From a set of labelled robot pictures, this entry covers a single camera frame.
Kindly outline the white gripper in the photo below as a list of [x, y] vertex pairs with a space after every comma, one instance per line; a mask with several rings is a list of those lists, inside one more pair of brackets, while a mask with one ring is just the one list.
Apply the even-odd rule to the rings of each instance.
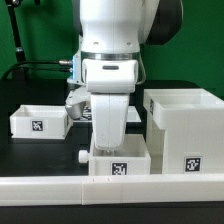
[[120, 150], [130, 94], [135, 91], [138, 78], [138, 62], [85, 59], [82, 75], [90, 93], [95, 147], [98, 150]]

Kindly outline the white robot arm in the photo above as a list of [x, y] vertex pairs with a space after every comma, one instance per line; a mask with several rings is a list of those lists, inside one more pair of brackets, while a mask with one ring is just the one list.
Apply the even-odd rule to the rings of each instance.
[[79, 49], [67, 82], [78, 87], [66, 108], [91, 104], [93, 144], [122, 147], [130, 94], [144, 80], [140, 46], [163, 45], [180, 30], [182, 0], [73, 0]]

